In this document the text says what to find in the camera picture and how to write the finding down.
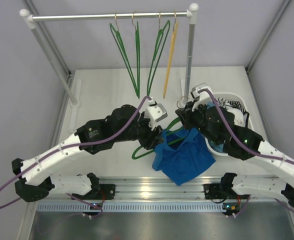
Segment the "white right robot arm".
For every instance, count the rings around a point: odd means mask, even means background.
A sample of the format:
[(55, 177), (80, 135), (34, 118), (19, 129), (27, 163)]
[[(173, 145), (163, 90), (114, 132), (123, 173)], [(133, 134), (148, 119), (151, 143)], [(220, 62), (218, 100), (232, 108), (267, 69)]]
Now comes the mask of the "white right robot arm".
[(285, 202), (294, 208), (294, 159), (275, 149), (260, 134), (235, 123), (235, 115), (225, 108), (188, 102), (175, 111), (186, 130), (197, 130), (215, 144), (223, 145), (230, 157), (265, 169), (274, 178), (255, 178), (225, 173), (220, 192), (225, 198), (235, 195), (266, 197)]

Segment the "light blue garment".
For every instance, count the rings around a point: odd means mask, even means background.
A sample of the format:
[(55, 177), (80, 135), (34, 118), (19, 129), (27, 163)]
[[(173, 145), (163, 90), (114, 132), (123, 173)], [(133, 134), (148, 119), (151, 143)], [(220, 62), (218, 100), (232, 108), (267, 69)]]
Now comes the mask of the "light blue garment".
[(218, 152), (218, 153), (224, 153), (224, 144), (214, 144), (212, 141), (209, 142), (210, 147)]

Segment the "metal clothes rack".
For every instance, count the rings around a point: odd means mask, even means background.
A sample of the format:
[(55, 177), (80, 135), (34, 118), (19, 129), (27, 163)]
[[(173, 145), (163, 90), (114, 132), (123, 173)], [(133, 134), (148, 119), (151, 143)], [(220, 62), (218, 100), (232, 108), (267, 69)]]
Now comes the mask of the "metal clothes rack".
[(192, 70), (192, 58), (193, 58), (193, 47), (195, 38), (195, 29), (198, 16), (199, 5), (192, 3), (189, 9), (186, 11), (173, 11), (173, 12), (133, 12), (133, 13), (105, 13), (105, 14), (85, 14), (85, 15), (53, 15), (53, 16), (38, 16), (36, 8), (30, 0), (24, 0), (26, 9), (21, 9), (19, 15), (23, 18), (24, 22), (31, 30), (36, 41), (47, 57), (56, 75), (60, 79), (63, 88), (71, 101), (71, 117), (69, 123), (69, 131), (73, 132), (76, 130), (77, 114), (80, 108), (80, 95), (82, 81), (76, 81), (75, 92), (70, 89), (67, 79), (71, 76), (71, 72), (68, 70), (62, 56), (60, 55), (54, 41), (48, 33), (43, 22), (54, 22), (54, 21), (82, 21), (82, 20), (107, 20), (107, 19), (142, 19), (142, 18), (180, 18), (186, 17), (189, 19), (189, 32), (188, 32), (188, 48), (187, 48), (187, 61), (186, 61), (186, 72), (185, 78), (180, 80), (181, 94), (183, 98), (189, 97), (190, 81), (191, 81), (191, 70)]

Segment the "blue tank top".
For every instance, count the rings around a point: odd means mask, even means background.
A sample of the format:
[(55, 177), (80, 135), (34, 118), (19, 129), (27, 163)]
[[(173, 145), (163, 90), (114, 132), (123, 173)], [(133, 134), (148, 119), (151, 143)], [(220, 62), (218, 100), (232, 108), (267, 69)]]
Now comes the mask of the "blue tank top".
[(165, 130), (162, 138), (164, 142), (154, 149), (152, 169), (162, 171), (177, 186), (198, 177), (216, 162), (205, 138), (195, 128)]

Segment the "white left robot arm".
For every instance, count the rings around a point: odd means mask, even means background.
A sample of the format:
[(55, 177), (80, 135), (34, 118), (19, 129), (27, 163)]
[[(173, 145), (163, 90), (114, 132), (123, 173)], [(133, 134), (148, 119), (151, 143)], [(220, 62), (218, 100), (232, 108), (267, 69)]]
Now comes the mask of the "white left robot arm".
[(15, 192), (25, 202), (36, 202), (50, 195), (71, 194), (80, 200), (101, 199), (99, 178), (92, 172), (66, 176), (58, 174), (61, 168), (109, 150), (115, 143), (139, 141), (151, 150), (163, 142), (163, 129), (158, 122), (167, 117), (167, 111), (155, 103), (139, 112), (125, 104), (103, 119), (90, 120), (66, 140), (32, 159), (17, 158), (11, 162), (18, 176)]

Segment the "white laundry basket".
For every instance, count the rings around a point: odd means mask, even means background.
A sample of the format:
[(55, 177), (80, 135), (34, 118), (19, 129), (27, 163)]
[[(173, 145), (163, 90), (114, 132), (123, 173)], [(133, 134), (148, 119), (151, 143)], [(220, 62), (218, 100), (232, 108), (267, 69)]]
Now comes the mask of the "white laundry basket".
[[(244, 120), (245, 120), (245, 126), (243, 127), (246, 127), (246, 128), (249, 128), (251, 130), (254, 130), (254, 127), (253, 127), (253, 124), (252, 124), (252, 120), (251, 120), (251, 117), (250, 117), (250, 113), (248, 112), (248, 108), (245, 104), (245, 101), (243, 100), (243, 98), (237, 94), (234, 94), (234, 93), (230, 93), (230, 92), (216, 92), (213, 94), (214, 97), (217, 99), (217, 98), (226, 98), (228, 100), (232, 100), (232, 101), (239, 101), (241, 102), (241, 104), (244, 106), (245, 108), (245, 112), (243, 113), (244, 115)], [(226, 157), (227, 154), (226, 153), (219, 153), (219, 152), (216, 152), (214, 151), (210, 144), (209, 144), (209, 140), (206, 138), (205, 139), (205, 143), (206, 143), (206, 146), (209, 150), (209, 152), (214, 156), (214, 157), (217, 157), (217, 156), (220, 156), (220, 157)]]

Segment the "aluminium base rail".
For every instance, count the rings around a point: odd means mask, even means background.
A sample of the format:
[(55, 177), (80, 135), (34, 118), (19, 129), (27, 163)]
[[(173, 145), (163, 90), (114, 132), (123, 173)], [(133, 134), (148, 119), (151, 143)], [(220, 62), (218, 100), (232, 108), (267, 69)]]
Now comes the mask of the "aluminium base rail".
[(290, 191), (283, 180), (269, 176), (237, 175), (221, 182), (220, 177), (197, 177), (182, 185), (168, 178), (97, 178), (94, 176), (54, 176), (50, 198), (64, 198), (68, 194), (82, 200), (233, 200), (277, 199), (288, 201)]

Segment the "striped black white garment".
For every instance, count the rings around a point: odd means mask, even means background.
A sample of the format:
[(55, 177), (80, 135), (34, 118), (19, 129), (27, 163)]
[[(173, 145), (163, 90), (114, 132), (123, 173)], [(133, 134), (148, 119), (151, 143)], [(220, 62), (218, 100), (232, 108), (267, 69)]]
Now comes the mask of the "striped black white garment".
[(223, 107), (225, 109), (231, 109), (231, 108), (238, 109), (242, 113), (246, 112), (244, 106), (238, 100), (228, 100), (224, 97), (218, 97), (216, 100), (217, 100), (220, 107)]

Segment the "yellow hanger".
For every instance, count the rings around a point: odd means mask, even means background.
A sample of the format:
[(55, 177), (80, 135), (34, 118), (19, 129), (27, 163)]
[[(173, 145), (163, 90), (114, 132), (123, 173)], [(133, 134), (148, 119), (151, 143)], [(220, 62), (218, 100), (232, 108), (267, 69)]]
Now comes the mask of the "yellow hanger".
[(166, 76), (163, 86), (163, 99), (166, 98), (167, 89), (168, 89), (168, 83), (169, 83), (169, 77), (170, 77), (170, 71), (172, 67), (172, 61), (173, 61), (173, 55), (174, 55), (174, 49), (176, 44), (176, 38), (177, 38), (177, 31), (178, 31), (178, 23), (177, 23), (177, 13), (174, 13), (174, 24), (173, 24), (173, 31), (171, 35), (171, 41), (170, 41), (170, 51), (168, 56), (168, 63), (166, 68)]

